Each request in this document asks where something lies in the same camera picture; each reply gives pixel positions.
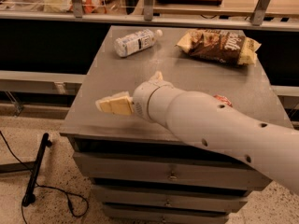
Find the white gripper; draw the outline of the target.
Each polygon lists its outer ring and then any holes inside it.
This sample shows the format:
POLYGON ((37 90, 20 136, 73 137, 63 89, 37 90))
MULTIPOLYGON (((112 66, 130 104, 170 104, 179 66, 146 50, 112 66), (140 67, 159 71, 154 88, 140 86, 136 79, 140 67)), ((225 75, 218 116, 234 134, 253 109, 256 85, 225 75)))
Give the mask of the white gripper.
POLYGON ((150 98, 163 86, 173 87, 170 82, 163 80, 161 71, 157 71, 148 81, 140 84, 133 93, 133 99, 128 91, 122 91, 95 102, 99 111, 109 114, 130 116, 136 114, 147 121, 151 121, 149 115, 150 98))

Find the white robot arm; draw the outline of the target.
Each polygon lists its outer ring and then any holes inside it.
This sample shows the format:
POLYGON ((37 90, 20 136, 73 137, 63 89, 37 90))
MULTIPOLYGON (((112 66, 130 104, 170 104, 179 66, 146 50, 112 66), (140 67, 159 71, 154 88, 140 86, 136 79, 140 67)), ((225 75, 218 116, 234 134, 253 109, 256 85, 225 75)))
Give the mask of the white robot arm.
POLYGON ((105 113, 135 114, 170 131, 179 141, 244 162, 299 194, 299 132, 246 116, 200 91, 184 91, 160 72, 133 93, 95 102, 105 113))

